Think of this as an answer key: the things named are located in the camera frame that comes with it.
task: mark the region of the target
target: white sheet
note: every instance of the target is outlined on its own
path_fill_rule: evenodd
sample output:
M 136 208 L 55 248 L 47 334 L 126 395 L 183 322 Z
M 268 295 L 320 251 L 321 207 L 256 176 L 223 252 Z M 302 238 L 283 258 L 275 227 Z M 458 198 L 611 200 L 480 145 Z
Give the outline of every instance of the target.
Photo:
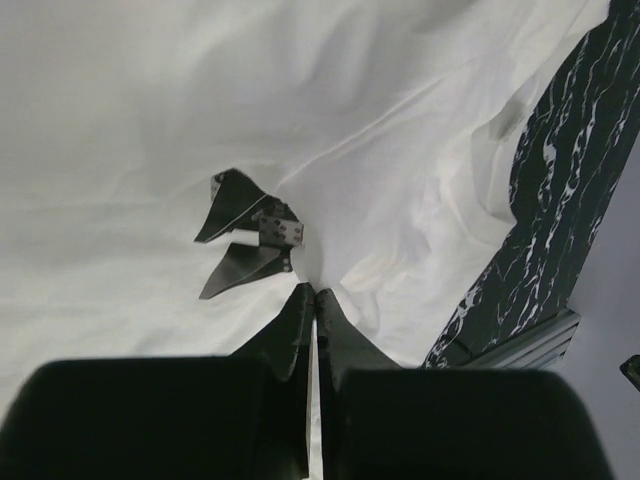
M 514 225 L 517 139 L 607 0 L 0 3 L 0 412 L 60 357 L 227 353 L 277 276 L 197 300 L 192 239 L 242 168 L 294 266 L 418 365 Z

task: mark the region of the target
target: white cloth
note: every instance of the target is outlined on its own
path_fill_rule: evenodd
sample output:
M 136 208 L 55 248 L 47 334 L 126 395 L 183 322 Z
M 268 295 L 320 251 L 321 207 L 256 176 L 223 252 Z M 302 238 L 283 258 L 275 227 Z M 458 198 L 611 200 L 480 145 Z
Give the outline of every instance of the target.
M 306 226 L 294 266 L 406 365 L 514 225 L 519 133 L 607 0 L 0 3 L 0 412 L 61 357 L 227 353 L 280 275 L 197 299 L 240 167 Z

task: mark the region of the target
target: gray floor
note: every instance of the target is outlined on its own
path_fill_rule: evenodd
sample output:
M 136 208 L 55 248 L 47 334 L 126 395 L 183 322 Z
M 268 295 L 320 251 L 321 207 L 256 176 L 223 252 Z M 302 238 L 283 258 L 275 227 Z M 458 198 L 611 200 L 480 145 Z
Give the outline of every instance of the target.
M 640 354 L 640 141 L 569 307 L 583 320 L 557 370 L 574 387 L 619 480 L 640 478 L 640 392 L 620 365 Z

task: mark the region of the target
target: white fabric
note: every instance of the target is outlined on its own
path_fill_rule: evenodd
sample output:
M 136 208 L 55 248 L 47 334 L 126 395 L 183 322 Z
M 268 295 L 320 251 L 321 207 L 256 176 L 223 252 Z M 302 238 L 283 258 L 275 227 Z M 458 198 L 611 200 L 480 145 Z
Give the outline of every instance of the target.
M 298 274 L 422 362 L 514 225 L 517 139 L 607 0 L 0 2 L 0 412 L 60 357 L 227 353 L 280 275 L 197 300 L 236 166 L 306 225 Z

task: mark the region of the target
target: black and white marble pattern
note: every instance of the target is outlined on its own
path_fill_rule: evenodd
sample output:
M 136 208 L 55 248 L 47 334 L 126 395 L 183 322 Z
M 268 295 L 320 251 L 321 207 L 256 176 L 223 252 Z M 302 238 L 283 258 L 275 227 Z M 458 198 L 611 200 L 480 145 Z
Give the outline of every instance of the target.
M 563 308 L 640 129 L 640 0 L 613 0 L 555 75 L 511 174 L 518 224 L 424 366 L 465 363 Z

